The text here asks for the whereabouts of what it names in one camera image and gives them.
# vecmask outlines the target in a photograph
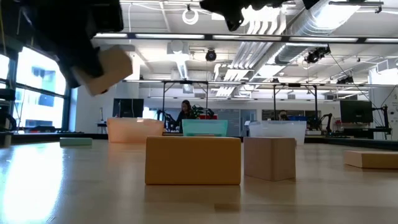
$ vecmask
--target security camera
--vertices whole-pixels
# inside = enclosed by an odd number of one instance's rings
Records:
[[[206,54],[206,61],[214,62],[217,59],[217,54],[214,49],[209,49]]]

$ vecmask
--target table surface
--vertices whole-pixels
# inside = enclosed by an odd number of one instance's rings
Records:
[[[146,186],[144,146],[12,146],[0,149],[0,223],[397,223],[398,171],[345,166],[344,150],[360,149],[298,148],[291,180]]]

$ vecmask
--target white plastic bin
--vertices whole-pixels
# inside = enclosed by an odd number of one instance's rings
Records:
[[[257,121],[249,125],[250,137],[295,138],[297,145],[304,145],[306,121]]]

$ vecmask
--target window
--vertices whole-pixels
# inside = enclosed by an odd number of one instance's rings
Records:
[[[19,53],[17,83],[65,94],[66,81],[57,63],[26,47]]]
[[[51,125],[62,127],[64,99],[17,88],[13,117],[19,127]]]
[[[0,78],[7,79],[9,58],[0,55]]]
[[[19,53],[16,86],[12,115],[18,127],[62,128],[66,81],[54,60],[24,47]]]

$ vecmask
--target orange plastic bin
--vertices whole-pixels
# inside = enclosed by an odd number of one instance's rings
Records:
[[[164,123],[143,118],[108,118],[110,143],[145,144],[148,136],[161,136]]]

